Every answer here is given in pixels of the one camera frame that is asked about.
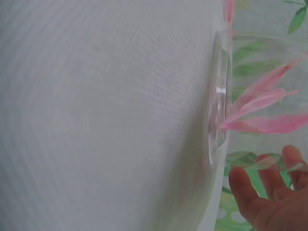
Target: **hand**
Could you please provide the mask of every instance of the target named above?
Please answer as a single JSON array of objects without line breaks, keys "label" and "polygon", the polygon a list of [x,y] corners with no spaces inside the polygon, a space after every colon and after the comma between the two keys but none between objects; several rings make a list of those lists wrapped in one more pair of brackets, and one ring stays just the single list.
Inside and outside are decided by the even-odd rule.
[{"label": "hand", "polygon": [[260,198],[245,170],[234,168],[229,173],[230,188],[242,216],[256,231],[308,231],[308,172],[300,151],[294,146],[282,150],[287,166],[302,163],[306,171],[293,171],[295,190],[285,186],[278,170],[259,170],[269,199]]}]

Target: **white surface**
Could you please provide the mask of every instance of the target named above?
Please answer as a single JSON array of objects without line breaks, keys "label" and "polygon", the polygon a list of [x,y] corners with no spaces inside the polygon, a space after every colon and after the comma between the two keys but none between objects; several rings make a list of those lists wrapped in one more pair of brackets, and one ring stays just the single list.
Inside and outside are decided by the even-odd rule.
[{"label": "white surface", "polygon": [[201,127],[219,10],[0,1],[2,231],[197,228],[211,193]]}]

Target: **floral backdrop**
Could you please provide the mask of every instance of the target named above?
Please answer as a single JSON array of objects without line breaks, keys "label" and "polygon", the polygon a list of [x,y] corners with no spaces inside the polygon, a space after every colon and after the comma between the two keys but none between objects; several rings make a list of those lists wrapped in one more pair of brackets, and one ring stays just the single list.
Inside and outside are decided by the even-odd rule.
[{"label": "floral backdrop", "polygon": [[[236,0],[234,30],[276,33],[308,39],[307,8],[308,0]],[[226,167],[219,204],[215,231],[254,231],[240,215],[235,199],[230,191]],[[247,170],[254,188],[266,198],[263,185],[256,170]],[[281,172],[286,185],[293,188],[286,172]]]}]

